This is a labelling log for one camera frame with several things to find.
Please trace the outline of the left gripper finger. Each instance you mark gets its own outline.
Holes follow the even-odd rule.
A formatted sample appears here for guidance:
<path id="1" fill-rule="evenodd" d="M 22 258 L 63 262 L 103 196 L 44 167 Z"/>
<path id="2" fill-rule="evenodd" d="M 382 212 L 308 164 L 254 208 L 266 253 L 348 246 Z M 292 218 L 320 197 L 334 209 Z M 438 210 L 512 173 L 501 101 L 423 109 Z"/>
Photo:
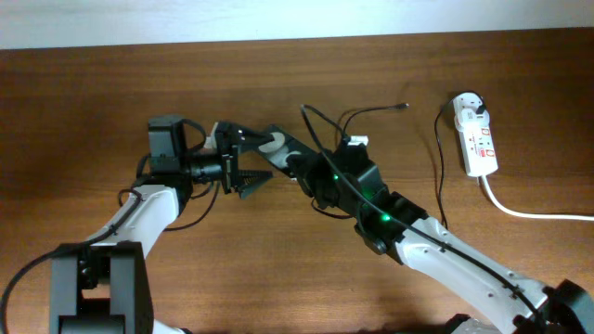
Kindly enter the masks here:
<path id="1" fill-rule="evenodd" d="M 262 145 L 274 141 L 269 133 L 257 132 L 249 128 L 239 128 L 239 147 L 242 151 L 256 150 Z"/>
<path id="2" fill-rule="evenodd" d="M 260 186 L 273 177 L 271 171 L 240 170 L 237 193 L 241 199 L 246 199 Z"/>

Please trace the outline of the black smartphone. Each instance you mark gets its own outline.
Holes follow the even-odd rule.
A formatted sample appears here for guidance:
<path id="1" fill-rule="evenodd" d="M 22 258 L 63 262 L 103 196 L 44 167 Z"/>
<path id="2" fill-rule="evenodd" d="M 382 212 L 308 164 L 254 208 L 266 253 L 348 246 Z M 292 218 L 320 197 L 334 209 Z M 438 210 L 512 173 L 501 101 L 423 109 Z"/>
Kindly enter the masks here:
<path id="1" fill-rule="evenodd" d="M 300 164 L 316 155 L 313 149 L 274 124 L 268 125 L 264 133 L 272 135 L 273 140 L 259 146 L 256 152 L 290 179 L 297 178 L 294 171 Z"/>

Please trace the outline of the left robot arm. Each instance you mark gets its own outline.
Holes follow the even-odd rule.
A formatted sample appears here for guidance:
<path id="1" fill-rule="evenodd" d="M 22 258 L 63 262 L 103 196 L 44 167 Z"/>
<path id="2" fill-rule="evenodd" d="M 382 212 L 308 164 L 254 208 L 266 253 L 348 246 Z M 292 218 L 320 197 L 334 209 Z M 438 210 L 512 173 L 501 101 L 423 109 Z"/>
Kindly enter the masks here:
<path id="1" fill-rule="evenodd" d="M 215 182 L 225 191 L 252 192 L 239 154 L 274 136 L 219 122 L 202 142 L 187 145 L 185 129 L 203 128 L 175 116 L 148 122 L 148 173 L 138 171 L 128 200 L 88 240 L 61 244 L 52 260 L 52 333 L 175 333 L 154 317 L 146 258 L 168 225 L 193 198 L 193 186 Z"/>

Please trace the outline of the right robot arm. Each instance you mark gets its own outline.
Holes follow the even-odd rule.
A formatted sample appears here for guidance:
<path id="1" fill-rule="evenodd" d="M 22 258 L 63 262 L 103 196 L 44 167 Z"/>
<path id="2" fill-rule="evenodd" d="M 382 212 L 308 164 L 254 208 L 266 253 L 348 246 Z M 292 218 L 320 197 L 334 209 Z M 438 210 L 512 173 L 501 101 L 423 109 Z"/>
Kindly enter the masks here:
<path id="1" fill-rule="evenodd" d="M 322 208 L 355 218 L 355 231 L 386 254 L 445 286 L 483 314 L 499 333 L 590 333 L 593 299 L 564 280 L 558 287 L 495 262 L 436 218 L 388 189 L 364 146 L 334 152 L 306 148 L 287 158 L 291 175 Z"/>

